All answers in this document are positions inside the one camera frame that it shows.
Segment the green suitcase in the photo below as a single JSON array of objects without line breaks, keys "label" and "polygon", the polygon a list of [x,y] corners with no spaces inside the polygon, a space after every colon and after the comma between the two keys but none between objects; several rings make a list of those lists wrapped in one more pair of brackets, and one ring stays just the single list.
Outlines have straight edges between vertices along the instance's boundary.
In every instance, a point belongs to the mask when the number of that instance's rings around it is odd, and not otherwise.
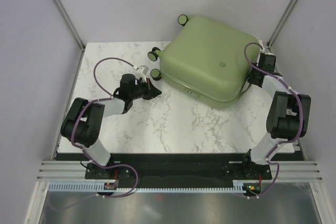
[{"label": "green suitcase", "polygon": [[260,54],[258,39],[205,16],[188,18],[161,49],[162,79],[199,102],[226,109],[242,96],[250,64]]}]

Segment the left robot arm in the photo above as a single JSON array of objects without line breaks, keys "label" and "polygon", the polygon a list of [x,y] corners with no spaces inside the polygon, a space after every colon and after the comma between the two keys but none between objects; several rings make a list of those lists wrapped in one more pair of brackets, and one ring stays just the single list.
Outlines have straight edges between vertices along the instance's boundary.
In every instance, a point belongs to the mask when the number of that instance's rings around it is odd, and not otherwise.
[{"label": "left robot arm", "polygon": [[61,136],[88,158],[85,179],[113,179],[119,169],[130,172],[129,165],[114,164],[110,152],[99,139],[102,121],[112,115],[126,114],[137,99],[152,100],[162,94],[149,78],[124,74],[120,85],[108,98],[89,101],[76,98],[62,125]]}]

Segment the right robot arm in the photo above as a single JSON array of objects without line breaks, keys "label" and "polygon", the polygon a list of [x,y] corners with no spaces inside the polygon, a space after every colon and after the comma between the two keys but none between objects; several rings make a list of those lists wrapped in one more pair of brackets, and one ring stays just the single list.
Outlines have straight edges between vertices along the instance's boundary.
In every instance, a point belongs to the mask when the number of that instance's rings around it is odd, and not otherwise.
[{"label": "right robot arm", "polygon": [[272,98],[266,119],[267,133],[244,155],[240,166],[241,174],[248,179],[256,175],[267,177],[274,155],[286,144],[305,136],[308,129],[311,97],[286,84],[275,72],[275,63],[275,55],[261,53],[248,76],[248,83],[264,89]]}]

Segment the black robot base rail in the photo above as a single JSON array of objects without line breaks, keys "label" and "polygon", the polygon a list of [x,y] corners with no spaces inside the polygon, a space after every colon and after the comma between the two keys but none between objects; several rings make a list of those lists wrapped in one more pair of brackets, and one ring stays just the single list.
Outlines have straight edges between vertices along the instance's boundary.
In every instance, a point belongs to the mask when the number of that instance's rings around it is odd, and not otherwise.
[{"label": "black robot base rail", "polygon": [[270,180],[269,165],[246,154],[113,154],[109,169],[87,164],[85,179],[117,179],[120,188],[232,188],[235,180]]}]

